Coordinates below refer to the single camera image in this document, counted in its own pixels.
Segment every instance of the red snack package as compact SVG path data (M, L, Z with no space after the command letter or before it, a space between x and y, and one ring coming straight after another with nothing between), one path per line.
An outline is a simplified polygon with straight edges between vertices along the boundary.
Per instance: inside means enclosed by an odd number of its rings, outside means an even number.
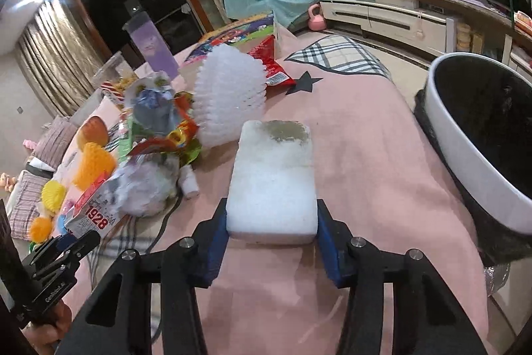
M257 47L248 51L248 55L253 56L255 59L260 59L264 66L266 67L266 85L276 86L276 85L295 85L296 82L286 74L286 71L281 67L275 59L274 56L274 46L275 37L270 35L264 41L262 41Z

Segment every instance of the crumpled paper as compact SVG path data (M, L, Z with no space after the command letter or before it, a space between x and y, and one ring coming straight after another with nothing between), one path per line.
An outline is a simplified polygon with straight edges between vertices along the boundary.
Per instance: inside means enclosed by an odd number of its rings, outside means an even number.
M107 209L112 214L151 217L163 211L166 200L177 195L177 175L153 159L122 163L105 183Z

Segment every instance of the wooden countertop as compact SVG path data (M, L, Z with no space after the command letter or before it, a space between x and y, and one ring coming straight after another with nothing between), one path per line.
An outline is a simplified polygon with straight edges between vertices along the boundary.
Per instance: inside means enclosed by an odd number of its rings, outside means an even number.
M512 37L515 42L528 51L532 51L532 37L523 32L518 27L512 29L512 23L508 17L491 10L487 7L481 7L474 3L464 0L418 0L430 3L441 8L448 8L467 18L474 19L477 22L483 22L484 26L490 26L498 32L506 33Z

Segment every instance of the white drawer cabinet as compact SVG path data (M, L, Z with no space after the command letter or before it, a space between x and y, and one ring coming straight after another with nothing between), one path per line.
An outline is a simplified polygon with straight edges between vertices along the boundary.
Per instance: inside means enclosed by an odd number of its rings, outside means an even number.
M364 0L321 0L325 19L360 25L361 29L439 56L446 50L445 17Z

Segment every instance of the tiled floor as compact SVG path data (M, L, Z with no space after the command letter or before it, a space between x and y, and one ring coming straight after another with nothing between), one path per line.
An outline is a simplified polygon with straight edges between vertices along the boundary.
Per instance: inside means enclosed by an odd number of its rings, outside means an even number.
M414 96L425 85L428 72L388 52L372 47L368 49L379 58L392 73L392 78L410 108L414 108ZM488 341L500 355L512 344L532 314L532 259L514 262L506 285L488 301Z

